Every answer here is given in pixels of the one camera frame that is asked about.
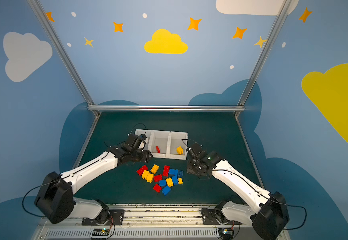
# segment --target blue block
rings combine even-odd
[[[169,177],[175,176],[175,169],[169,169]]]
[[[166,196],[166,194],[168,194],[170,190],[171,188],[169,188],[169,186],[166,186],[162,189],[162,193]]]
[[[160,187],[166,186],[166,180],[160,180],[160,181],[159,181],[159,186],[160,186]]]
[[[177,178],[177,176],[171,177],[171,180],[173,181],[173,185],[178,185],[178,178]]]

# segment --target pile of toy blocks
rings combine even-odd
[[[168,192],[171,190],[170,187],[174,185],[183,184],[182,177],[183,171],[177,169],[170,169],[169,166],[163,168],[163,173],[160,175],[154,176],[157,173],[159,166],[155,165],[151,168],[150,172],[148,171],[148,167],[144,165],[141,167],[137,173],[142,176],[142,179],[146,179],[147,182],[152,182],[154,180],[155,186],[153,189],[156,192],[161,192],[166,196]]]

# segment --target red block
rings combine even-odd
[[[170,170],[170,166],[166,166],[163,168],[163,176],[167,177],[169,175],[169,170]]]
[[[162,190],[162,188],[157,184],[152,189],[154,189],[157,192],[161,192],[161,190]]]
[[[138,175],[142,176],[142,173],[143,173],[144,170],[146,170],[146,171],[149,170],[148,167],[147,167],[146,165],[143,165],[143,167],[141,167],[141,168],[137,171]]]
[[[160,180],[162,180],[162,175],[156,175],[156,176],[154,176],[154,182],[158,182],[158,181],[160,181]]]

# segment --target yellow block in bin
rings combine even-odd
[[[151,168],[150,172],[152,172],[152,173],[156,174],[156,173],[157,173],[157,171],[158,171],[158,169],[159,169],[159,166],[154,164],[154,166],[152,166],[152,168]]]
[[[149,173],[148,176],[146,177],[147,182],[152,182],[152,179],[154,178],[154,174]]]
[[[150,173],[149,171],[144,170],[143,173],[142,173],[142,179],[146,179],[148,177],[149,173]]]
[[[167,186],[169,186],[169,187],[172,187],[174,185],[173,184],[173,180],[171,179],[171,177],[166,178],[166,183],[167,183]]]
[[[176,152],[179,154],[179,155],[182,155],[183,154],[183,148],[181,146],[177,147],[176,148]]]

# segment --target green table surface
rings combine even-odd
[[[209,152],[216,151],[248,179],[259,184],[254,166],[244,145],[242,135],[232,113],[188,113],[188,112],[103,112],[82,157],[80,165],[96,158],[108,146],[125,141],[131,128],[142,122],[150,130],[188,132],[189,139],[197,141]],[[218,204],[230,198],[241,203],[227,185],[211,177],[201,180],[186,173],[185,160],[152,158],[149,170],[156,164],[162,174],[164,165],[182,170],[183,184],[171,187],[164,196],[152,188],[137,173],[144,164],[136,162],[117,166],[105,172],[81,188],[75,197],[100,199],[107,204]]]

